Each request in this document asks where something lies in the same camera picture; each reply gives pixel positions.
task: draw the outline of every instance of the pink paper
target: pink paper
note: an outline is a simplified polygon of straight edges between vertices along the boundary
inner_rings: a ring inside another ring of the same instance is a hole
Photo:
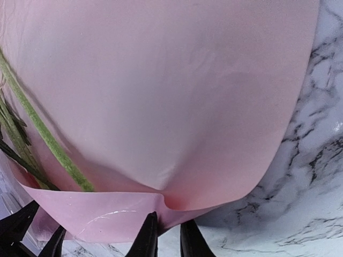
[[[288,125],[318,5],[0,0],[0,46],[98,192],[72,192],[78,186],[14,97],[64,192],[34,189],[12,171],[52,218],[89,242],[132,241],[154,210],[169,228],[245,196]]]

